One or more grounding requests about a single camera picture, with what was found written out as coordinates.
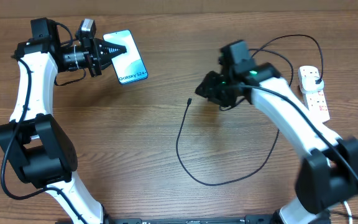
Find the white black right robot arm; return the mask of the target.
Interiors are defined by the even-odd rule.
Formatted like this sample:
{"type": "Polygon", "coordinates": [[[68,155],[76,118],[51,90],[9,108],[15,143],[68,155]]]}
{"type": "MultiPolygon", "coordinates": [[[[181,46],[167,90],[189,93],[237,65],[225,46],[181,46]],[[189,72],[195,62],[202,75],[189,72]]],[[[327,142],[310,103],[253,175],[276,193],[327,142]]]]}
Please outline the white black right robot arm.
{"type": "Polygon", "coordinates": [[[195,93],[223,107],[244,96],[272,120],[301,161],[296,198],[275,212],[271,222],[314,223],[358,195],[358,140],[343,139],[312,117],[271,63],[255,63],[245,41],[220,52],[221,71],[207,73],[195,93]]]}

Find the white-screen smartphone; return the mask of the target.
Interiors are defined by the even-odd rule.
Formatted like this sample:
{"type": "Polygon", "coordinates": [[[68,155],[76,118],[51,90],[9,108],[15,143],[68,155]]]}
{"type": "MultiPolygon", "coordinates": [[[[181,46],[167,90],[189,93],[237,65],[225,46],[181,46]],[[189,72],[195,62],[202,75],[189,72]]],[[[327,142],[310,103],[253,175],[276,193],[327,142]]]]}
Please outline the white-screen smartphone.
{"type": "Polygon", "coordinates": [[[104,34],[103,39],[112,44],[123,45],[126,53],[114,57],[112,65],[120,84],[127,84],[148,78],[148,72],[130,30],[104,34]]]}

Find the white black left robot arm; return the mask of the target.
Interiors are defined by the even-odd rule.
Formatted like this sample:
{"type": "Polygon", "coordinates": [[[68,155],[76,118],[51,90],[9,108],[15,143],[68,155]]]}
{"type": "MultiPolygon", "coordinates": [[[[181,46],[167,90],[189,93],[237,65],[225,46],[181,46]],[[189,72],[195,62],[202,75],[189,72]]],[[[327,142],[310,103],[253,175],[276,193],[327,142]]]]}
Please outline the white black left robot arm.
{"type": "Polygon", "coordinates": [[[72,223],[112,223],[78,175],[75,147],[53,117],[53,89],[59,73],[82,70],[98,76],[127,50],[96,38],[92,19],[84,19],[67,42],[60,40],[57,21],[39,18],[30,24],[32,37],[13,54],[20,80],[14,111],[0,125],[1,166],[11,166],[21,182],[35,187],[36,195],[51,195],[72,223]]]}

